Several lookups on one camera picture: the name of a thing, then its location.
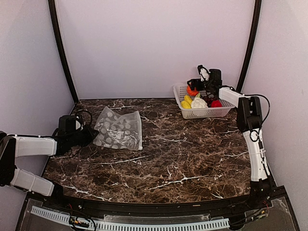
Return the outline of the orange fake pumpkin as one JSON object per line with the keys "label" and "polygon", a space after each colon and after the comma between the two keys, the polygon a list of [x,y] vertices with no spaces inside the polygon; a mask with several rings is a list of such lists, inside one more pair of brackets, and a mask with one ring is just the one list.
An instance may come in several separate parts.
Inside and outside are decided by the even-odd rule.
{"label": "orange fake pumpkin", "polygon": [[187,86],[187,93],[188,93],[188,95],[190,95],[190,96],[196,96],[196,95],[199,93],[199,91],[197,91],[197,90],[192,90],[190,86]]}

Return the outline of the white fake cauliflower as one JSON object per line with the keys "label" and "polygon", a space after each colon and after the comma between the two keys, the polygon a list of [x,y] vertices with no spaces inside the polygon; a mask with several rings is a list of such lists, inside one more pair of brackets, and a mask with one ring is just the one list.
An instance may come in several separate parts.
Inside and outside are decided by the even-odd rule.
{"label": "white fake cauliflower", "polygon": [[201,98],[201,94],[198,93],[191,103],[192,109],[201,109],[201,108],[208,108],[206,102]]}

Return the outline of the purple fake grapes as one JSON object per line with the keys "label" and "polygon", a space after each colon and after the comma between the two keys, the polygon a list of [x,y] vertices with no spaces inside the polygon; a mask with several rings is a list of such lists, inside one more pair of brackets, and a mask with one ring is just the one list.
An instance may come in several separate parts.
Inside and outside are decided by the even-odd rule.
{"label": "purple fake grapes", "polygon": [[217,99],[215,97],[206,97],[206,96],[202,96],[201,97],[207,104],[207,106],[210,108],[212,107],[211,104],[213,101],[216,101]]}

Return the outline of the yellow fake banana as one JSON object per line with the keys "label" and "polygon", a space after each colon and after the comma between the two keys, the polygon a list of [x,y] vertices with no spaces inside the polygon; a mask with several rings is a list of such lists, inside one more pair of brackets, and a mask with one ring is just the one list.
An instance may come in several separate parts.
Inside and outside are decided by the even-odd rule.
{"label": "yellow fake banana", "polygon": [[189,104],[192,103],[192,99],[190,98],[189,95],[185,95],[185,96],[184,96],[184,100],[185,100],[187,103],[189,103]]}

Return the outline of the red fake pepper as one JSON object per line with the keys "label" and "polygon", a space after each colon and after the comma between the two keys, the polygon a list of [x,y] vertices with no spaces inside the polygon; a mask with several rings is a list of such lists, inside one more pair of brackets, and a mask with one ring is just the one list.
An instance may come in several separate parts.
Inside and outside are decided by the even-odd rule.
{"label": "red fake pepper", "polygon": [[212,101],[210,107],[211,108],[222,107],[222,104],[221,104],[220,100],[214,100],[214,101]]}

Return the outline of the yellow fake lemon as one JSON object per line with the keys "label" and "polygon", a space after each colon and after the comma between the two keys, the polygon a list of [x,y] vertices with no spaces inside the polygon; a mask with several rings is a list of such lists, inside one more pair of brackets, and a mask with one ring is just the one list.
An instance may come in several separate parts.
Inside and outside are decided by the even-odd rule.
{"label": "yellow fake lemon", "polygon": [[191,105],[187,101],[181,101],[181,107],[184,109],[191,109]]}

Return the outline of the polka dot zip bag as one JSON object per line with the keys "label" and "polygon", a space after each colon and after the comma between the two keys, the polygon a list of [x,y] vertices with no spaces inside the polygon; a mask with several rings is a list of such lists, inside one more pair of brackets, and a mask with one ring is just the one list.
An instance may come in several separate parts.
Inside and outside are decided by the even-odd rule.
{"label": "polka dot zip bag", "polygon": [[142,123],[138,111],[120,115],[106,106],[99,115],[94,129],[99,132],[93,140],[96,146],[131,151],[143,149]]}

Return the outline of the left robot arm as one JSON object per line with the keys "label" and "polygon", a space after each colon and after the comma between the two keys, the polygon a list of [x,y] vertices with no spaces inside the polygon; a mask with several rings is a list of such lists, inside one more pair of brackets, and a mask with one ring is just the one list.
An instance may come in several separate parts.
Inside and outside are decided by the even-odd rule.
{"label": "left robot arm", "polygon": [[59,118],[58,128],[51,136],[32,136],[0,133],[0,185],[14,186],[28,192],[49,197],[58,210],[68,206],[63,187],[55,182],[20,169],[15,164],[19,157],[60,156],[75,146],[85,147],[99,132],[83,122],[81,116],[64,115]]}

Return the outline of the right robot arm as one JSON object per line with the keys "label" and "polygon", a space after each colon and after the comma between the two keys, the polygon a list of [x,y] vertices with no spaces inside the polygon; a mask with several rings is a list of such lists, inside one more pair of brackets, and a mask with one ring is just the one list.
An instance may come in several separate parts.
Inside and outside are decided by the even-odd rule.
{"label": "right robot arm", "polygon": [[208,70],[203,65],[199,65],[197,70],[200,78],[187,81],[189,89],[205,90],[237,108],[236,124],[246,141],[251,163],[252,193],[246,197],[245,204],[250,209],[255,209],[263,203],[263,192],[270,187],[270,172],[262,138],[262,125],[265,119],[262,117],[261,95],[245,95],[237,92],[233,87],[223,85],[219,69]]}

